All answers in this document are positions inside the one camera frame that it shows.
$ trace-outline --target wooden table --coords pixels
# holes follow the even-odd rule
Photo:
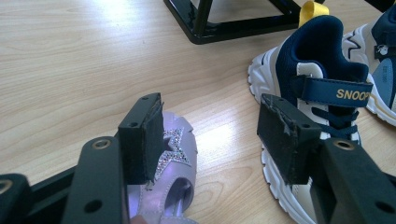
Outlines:
[[[361,0],[325,3],[348,32],[380,15]],[[213,21],[276,13],[259,0],[219,0],[212,10]],[[164,109],[192,124],[198,145],[186,216],[291,223],[262,177],[247,70],[292,32],[197,46],[161,0],[2,1],[0,173],[25,174],[33,185],[76,165],[84,143],[113,135],[139,97],[159,91]],[[364,148],[396,175],[396,128],[360,112]]]

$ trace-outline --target silver star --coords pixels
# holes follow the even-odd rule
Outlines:
[[[183,129],[181,128],[165,130],[165,132],[163,132],[163,140],[165,143],[169,140],[169,148],[163,152],[158,160],[157,170],[155,171],[155,180],[158,180],[161,177],[161,174],[171,161],[181,162],[191,166],[189,159],[187,159],[186,154],[180,147],[182,135]]]

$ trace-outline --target yellow pull tab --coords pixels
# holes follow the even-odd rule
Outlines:
[[[301,27],[304,25],[306,22],[311,20],[312,18],[316,16],[322,16],[322,15],[329,15],[329,9],[322,4],[313,2],[313,1],[307,1],[302,7],[300,11],[300,23],[298,27]]]

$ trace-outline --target blue and white sneaker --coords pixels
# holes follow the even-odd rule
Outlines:
[[[346,34],[342,48],[347,60],[369,66],[374,86],[367,108],[396,126],[396,6]]]
[[[248,68],[250,91],[257,102],[263,93],[280,96],[322,128],[320,138],[360,142],[355,120],[367,105],[373,85],[368,67],[343,56],[343,24],[318,16],[300,27],[279,47],[257,56]],[[267,150],[262,152],[266,181],[280,205],[298,223],[315,223],[310,185],[285,185]]]

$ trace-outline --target elastic lace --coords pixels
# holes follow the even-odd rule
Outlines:
[[[329,133],[332,137],[349,139],[351,134],[358,131],[358,127],[356,125],[350,125],[351,122],[356,120],[358,117],[358,110],[350,115],[337,116],[330,112],[313,107],[312,113],[330,122],[330,126],[323,124],[319,124],[319,126],[322,128],[323,132]]]

